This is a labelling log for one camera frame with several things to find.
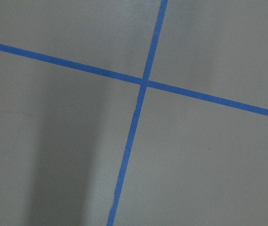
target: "blue line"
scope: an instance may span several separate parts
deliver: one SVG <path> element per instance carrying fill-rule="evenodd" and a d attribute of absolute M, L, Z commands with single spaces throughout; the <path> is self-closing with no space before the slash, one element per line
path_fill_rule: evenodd
<path fill-rule="evenodd" d="M 216 96 L 212 96 L 212 95 L 208 95 L 204 93 L 199 93 L 199 92 L 188 90 L 188 89 L 183 89 L 183 88 L 179 88 L 175 86 L 162 84 L 162 83 L 155 82 L 155 81 L 148 81 L 147 86 L 154 88 L 154 89 L 167 91 L 170 93 L 176 93 L 176 94 L 180 94 L 180 95 L 187 96 L 187 97 L 209 101 L 209 102 L 216 103 L 219 105 L 225 105 L 225 106 L 268 116 L 268 109 L 266 108 L 256 107 L 253 105 L 244 104 L 244 103 L 237 102 L 234 100 L 228 100 L 228 99 L 224 99 L 224 98 L 220 98 L 220 97 L 216 97 Z"/>
<path fill-rule="evenodd" d="M 163 24 L 166 7 L 167 7 L 167 0 L 162 0 L 160 4 L 159 12 L 158 12 L 156 25 L 154 28 L 151 45 L 150 45 L 147 60 L 146 60 L 146 65 L 144 68 L 142 83 L 140 85 L 140 89 L 139 89 L 139 93 L 137 97 L 136 109 L 133 114 L 132 122 L 130 124 L 128 139 L 126 141 L 126 145 L 125 145 L 125 149 L 124 149 L 124 153 L 122 157 L 122 162 L 121 162 L 121 166 L 119 170 L 119 175 L 117 178 L 116 188 L 114 192 L 114 202 L 113 202 L 113 205 L 111 207 L 111 210 L 108 216 L 107 226 L 113 226 L 115 216 L 117 213 L 117 208 L 118 208 L 118 203 L 119 203 L 119 199 L 120 199 L 120 195 L 122 191 L 122 186 L 124 183 L 125 173 L 128 167 L 130 153 L 132 150 L 132 146 L 133 146 L 133 142 L 134 142 L 134 138 L 135 138 L 138 122 L 139 122 L 139 117 L 140 117 L 140 113 L 141 113 L 141 109 L 142 109 L 142 105 L 143 105 L 143 101 L 144 101 L 144 97 L 146 93 L 147 82 L 150 77 L 150 73 L 151 73 L 152 66 L 153 66 L 154 56 L 156 53 L 156 48 L 157 48 L 157 44 L 158 44 L 158 40 L 159 40 L 159 36 L 160 36 L 162 24 Z"/>
<path fill-rule="evenodd" d="M 28 50 L 21 49 L 21 48 L 15 48 L 12 46 L 0 44 L 0 51 L 16 54 L 19 56 L 23 56 L 23 57 L 27 57 L 27 58 L 31 58 L 31 59 L 36 59 L 36 60 L 40 60 L 40 61 L 44 61 L 44 62 L 48 62 L 48 63 L 55 64 L 55 65 L 73 68 L 73 69 L 80 70 L 83 72 L 89 72 L 89 73 L 98 74 L 98 75 L 102 75 L 102 76 L 113 78 L 113 79 L 127 81 L 127 82 L 135 83 L 138 85 L 140 85 L 142 82 L 141 78 L 137 78 L 137 77 L 130 76 L 127 74 L 112 72 L 112 71 L 109 71 L 106 69 L 93 67 L 93 66 L 89 66 L 89 65 L 84 65 L 84 64 L 73 62 L 70 60 L 64 60 L 61 58 L 52 57 L 52 56 L 28 51 Z"/>

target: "gray surface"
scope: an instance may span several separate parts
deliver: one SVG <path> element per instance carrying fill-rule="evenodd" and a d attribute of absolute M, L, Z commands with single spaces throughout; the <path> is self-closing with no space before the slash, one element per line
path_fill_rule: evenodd
<path fill-rule="evenodd" d="M 115 225 L 268 225 L 268 117 L 148 89 Z"/>
<path fill-rule="evenodd" d="M 0 52 L 0 226 L 105 225 L 137 93 Z"/>
<path fill-rule="evenodd" d="M 151 80 L 268 108 L 268 1 L 169 1 Z"/>
<path fill-rule="evenodd" d="M 159 4 L 0 0 L 0 43 L 142 77 Z"/>

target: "floor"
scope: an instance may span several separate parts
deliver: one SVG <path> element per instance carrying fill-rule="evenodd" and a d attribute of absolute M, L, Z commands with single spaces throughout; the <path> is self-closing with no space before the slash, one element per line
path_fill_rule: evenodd
<path fill-rule="evenodd" d="M 268 2 L 0 0 L 0 225 L 268 225 Z"/>

